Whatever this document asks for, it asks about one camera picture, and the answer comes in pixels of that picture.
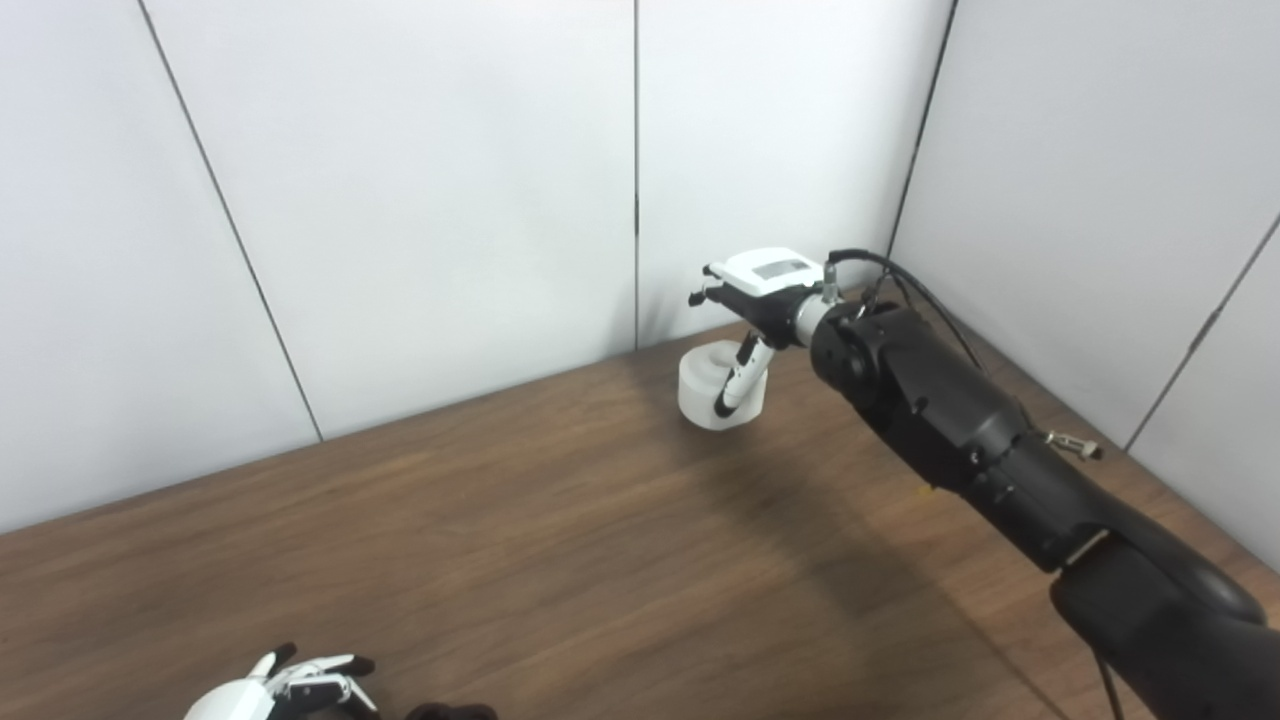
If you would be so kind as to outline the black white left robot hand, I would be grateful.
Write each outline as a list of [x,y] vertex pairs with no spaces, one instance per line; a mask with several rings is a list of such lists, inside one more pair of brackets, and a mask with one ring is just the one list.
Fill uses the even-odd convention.
[[379,719],[381,712],[358,679],[376,664],[356,653],[339,653],[292,664],[292,642],[265,653],[242,678],[200,697],[187,719],[311,719],[338,712],[347,719]]

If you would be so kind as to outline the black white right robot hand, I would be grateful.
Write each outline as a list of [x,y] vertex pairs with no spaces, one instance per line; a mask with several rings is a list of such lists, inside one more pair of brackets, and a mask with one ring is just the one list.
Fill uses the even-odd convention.
[[818,320],[844,299],[832,266],[790,249],[740,252],[704,265],[701,275],[703,286],[687,296],[687,305],[717,304],[749,325],[713,404],[716,415],[727,419],[764,378],[774,355],[809,347]]

